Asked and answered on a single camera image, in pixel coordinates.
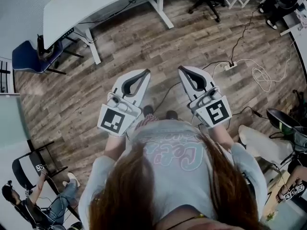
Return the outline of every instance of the wooden floor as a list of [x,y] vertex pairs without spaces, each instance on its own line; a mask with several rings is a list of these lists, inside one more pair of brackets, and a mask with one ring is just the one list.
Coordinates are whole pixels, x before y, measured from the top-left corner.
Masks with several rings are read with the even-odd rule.
[[[221,22],[214,20],[206,5],[200,6],[192,15],[187,9],[190,0],[166,0],[165,13],[175,28],[168,30],[149,4],[124,12],[93,30],[102,63],[96,65],[91,52],[82,42],[71,46],[84,59],[74,56],[62,58],[55,73],[35,75],[16,73],[17,91],[21,94],[25,118],[35,147],[54,140],[51,153],[62,165],[68,165],[80,180],[82,193],[92,163],[101,155],[107,133],[96,125],[102,103],[106,102],[117,77],[133,69],[150,69],[150,86],[142,106],[157,106],[167,89],[179,81],[180,65],[204,67],[210,62],[229,60],[231,50],[242,35],[251,13],[258,1],[251,1],[245,8],[217,7]],[[234,60],[253,59],[262,65],[273,80],[283,76],[283,69],[290,54],[292,40],[289,35],[279,36],[279,31],[269,28],[265,17],[254,13],[252,23],[246,30],[234,52]],[[223,71],[217,68],[214,80],[227,96],[232,113],[251,106],[265,115],[266,108],[276,107],[288,112],[296,103],[292,89],[304,90],[305,77],[295,48],[289,61],[286,78],[272,84],[269,93],[263,92],[253,80],[252,62],[241,61],[238,67]],[[215,64],[207,68],[213,73]],[[191,121],[187,109],[188,97],[181,85],[177,85],[157,111],[162,117],[166,110],[176,110],[179,117]],[[239,125],[244,124],[264,134],[274,131],[270,123],[250,110],[232,118],[230,134],[237,135]],[[63,175],[55,177],[59,189]]]

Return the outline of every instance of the floor outlet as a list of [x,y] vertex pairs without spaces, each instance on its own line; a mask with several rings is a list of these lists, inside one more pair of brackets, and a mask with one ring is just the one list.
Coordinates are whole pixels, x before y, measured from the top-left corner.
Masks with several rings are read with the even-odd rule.
[[228,70],[230,70],[230,69],[232,69],[232,68],[235,68],[236,66],[237,66],[237,63],[234,62],[234,65],[233,65],[233,66],[230,66],[229,64],[227,64],[226,66],[224,66],[224,69],[225,69],[225,71],[228,71]]

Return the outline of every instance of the gray t-shirt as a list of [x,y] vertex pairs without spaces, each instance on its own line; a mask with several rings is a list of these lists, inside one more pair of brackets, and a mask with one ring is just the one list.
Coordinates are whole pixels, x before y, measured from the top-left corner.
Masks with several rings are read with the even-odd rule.
[[[216,219],[210,197],[210,176],[212,166],[206,145],[198,138],[199,130],[190,124],[177,120],[161,120],[139,128],[130,138],[131,143],[145,144],[144,155],[152,164],[154,172],[154,201],[161,208],[161,219],[182,205],[190,205],[203,215]],[[131,151],[127,146],[122,156]],[[235,143],[231,152],[223,152],[232,164],[253,184],[259,218],[265,205],[267,186],[256,160],[244,147]],[[79,215],[86,230],[88,208],[93,195],[100,192],[116,162],[107,156],[97,158],[87,186],[79,202]]]

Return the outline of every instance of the sneaker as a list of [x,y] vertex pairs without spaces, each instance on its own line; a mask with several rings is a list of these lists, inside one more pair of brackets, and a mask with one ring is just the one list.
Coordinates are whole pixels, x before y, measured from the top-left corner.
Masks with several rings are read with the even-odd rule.
[[270,20],[267,20],[267,24],[268,24],[271,28],[273,28],[274,30],[277,30],[277,26],[276,26],[276,25],[273,25],[273,24],[271,23]]
[[68,172],[68,173],[67,173],[67,176],[68,176],[68,178],[69,178],[70,180],[76,180],[76,181],[77,181],[77,187],[80,186],[80,182],[77,180],[77,177],[76,177],[73,173]]
[[146,117],[148,114],[154,114],[154,109],[151,105],[147,105],[143,108],[143,114],[144,117]]
[[175,119],[175,120],[178,120],[178,114],[171,110],[171,111],[167,111],[166,113],[166,119]]

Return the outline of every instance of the gray pants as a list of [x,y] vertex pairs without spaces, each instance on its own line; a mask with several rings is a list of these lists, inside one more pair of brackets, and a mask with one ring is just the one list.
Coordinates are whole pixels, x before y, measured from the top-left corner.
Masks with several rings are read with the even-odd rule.
[[64,191],[53,201],[50,211],[47,213],[49,222],[52,225],[63,225],[66,208],[74,201],[77,188],[77,181],[71,180]]

